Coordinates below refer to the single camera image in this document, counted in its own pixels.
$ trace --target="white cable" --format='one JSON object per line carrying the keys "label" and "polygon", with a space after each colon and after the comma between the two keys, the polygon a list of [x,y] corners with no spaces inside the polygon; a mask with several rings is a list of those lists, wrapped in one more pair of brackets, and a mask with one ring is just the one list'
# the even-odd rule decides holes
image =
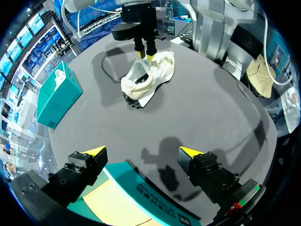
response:
{"label": "white cable", "polygon": [[273,78],[273,76],[271,75],[271,72],[269,71],[269,64],[268,64],[268,60],[267,60],[268,19],[267,19],[267,16],[265,15],[265,13],[264,13],[264,20],[265,20],[265,28],[264,28],[264,41],[263,41],[263,55],[264,55],[265,65],[266,65],[266,67],[267,67],[269,76],[271,77],[271,79],[273,80],[273,82],[274,82],[276,85],[279,85],[279,86],[285,86],[285,85],[287,85],[288,83],[291,82],[291,80],[293,79],[293,77],[291,77],[289,80],[287,80],[287,81],[284,82],[284,83],[280,83],[280,82],[277,82],[277,81]]}
{"label": "white cable", "polygon": [[62,8],[61,8],[62,19],[65,22],[65,24],[67,25],[67,27],[70,29],[70,31],[73,33],[73,35],[76,37],[77,41],[80,42],[79,34],[76,33],[76,30],[71,26],[71,24],[67,20],[67,17],[65,14],[65,5],[66,5],[66,0],[63,0]]}
{"label": "white cable", "polygon": [[96,11],[100,11],[100,12],[105,12],[105,13],[115,13],[115,14],[119,14],[120,12],[114,12],[114,11],[107,11],[107,10],[102,10],[102,9],[98,9],[98,8],[94,8],[93,6],[88,6]]}
{"label": "white cable", "polygon": [[79,35],[79,16],[80,16],[80,10],[77,14],[77,34]]}

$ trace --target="teal shoe box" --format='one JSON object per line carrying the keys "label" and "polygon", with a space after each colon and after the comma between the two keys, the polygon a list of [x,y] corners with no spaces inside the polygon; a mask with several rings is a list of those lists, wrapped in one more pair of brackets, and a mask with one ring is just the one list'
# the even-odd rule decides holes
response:
{"label": "teal shoe box", "polygon": [[[56,89],[55,71],[65,72],[66,78]],[[39,91],[37,122],[55,129],[69,108],[83,93],[73,71],[62,61],[49,75]]]}

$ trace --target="gray table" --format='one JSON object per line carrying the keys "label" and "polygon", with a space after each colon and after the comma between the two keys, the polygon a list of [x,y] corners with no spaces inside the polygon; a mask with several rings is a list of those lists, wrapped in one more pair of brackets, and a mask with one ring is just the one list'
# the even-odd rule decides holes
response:
{"label": "gray table", "polygon": [[50,139],[58,168],[74,151],[101,145],[109,163],[130,160],[163,192],[202,218],[212,221],[219,207],[193,187],[177,163],[183,145],[217,154],[241,183],[263,182],[271,164],[277,131],[257,98],[210,59],[168,41],[174,76],[163,84],[144,109],[127,105],[120,79],[135,58],[133,41],[99,40],[69,66],[83,95],[69,109]]}

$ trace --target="white sneaker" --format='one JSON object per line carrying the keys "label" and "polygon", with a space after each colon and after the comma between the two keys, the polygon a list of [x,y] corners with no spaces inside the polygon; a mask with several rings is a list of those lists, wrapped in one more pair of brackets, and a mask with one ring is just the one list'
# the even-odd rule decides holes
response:
{"label": "white sneaker", "polygon": [[122,95],[132,107],[142,108],[152,98],[158,85],[171,80],[174,74],[174,53],[156,53],[149,64],[135,60],[129,73],[121,79]]}

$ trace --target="sneaker sole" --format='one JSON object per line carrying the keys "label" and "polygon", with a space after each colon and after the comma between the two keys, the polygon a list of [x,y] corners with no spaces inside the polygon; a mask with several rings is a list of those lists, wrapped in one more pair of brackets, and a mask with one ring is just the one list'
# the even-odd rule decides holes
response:
{"label": "sneaker sole", "polygon": [[132,99],[128,95],[125,94],[125,92],[122,92],[123,98],[127,101],[129,105],[132,107],[135,107],[137,109],[144,108],[146,104],[151,100],[151,98],[154,96],[155,92],[159,88],[160,85],[163,83],[169,82],[174,74],[174,68],[173,70],[167,75],[164,79],[162,79],[160,82],[158,82],[155,86],[153,86],[142,98],[140,99]]}

